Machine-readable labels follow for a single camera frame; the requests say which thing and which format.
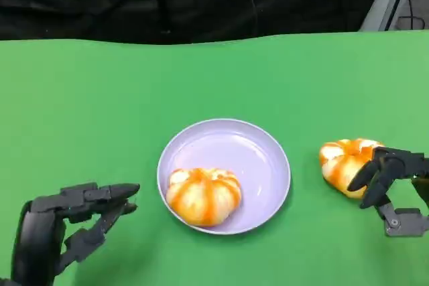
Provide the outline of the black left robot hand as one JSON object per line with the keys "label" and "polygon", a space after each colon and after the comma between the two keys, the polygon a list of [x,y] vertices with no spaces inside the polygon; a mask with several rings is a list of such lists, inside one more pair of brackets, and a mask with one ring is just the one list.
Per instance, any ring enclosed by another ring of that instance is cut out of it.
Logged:
{"label": "black left robot hand", "polygon": [[80,263],[105,242],[123,215],[136,211],[129,198],[139,184],[96,183],[61,188],[23,205],[11,260],[2,285],[53,285],[74,262]]}

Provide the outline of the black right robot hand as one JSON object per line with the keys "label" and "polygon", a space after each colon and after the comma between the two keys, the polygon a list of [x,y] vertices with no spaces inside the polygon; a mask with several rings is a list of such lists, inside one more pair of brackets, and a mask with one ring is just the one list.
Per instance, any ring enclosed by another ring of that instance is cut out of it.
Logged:
{"label": "black right robot hand", "polygon": [[394,208],[387,196],[394,181],[403,179],[410,179],[419,197],[428,203],[428,158],[423,153],[376,147],[347,190],[366,189],[359,207],[377,210],[387,236],[424,236],[428,232],[428,217],[417,208]]}

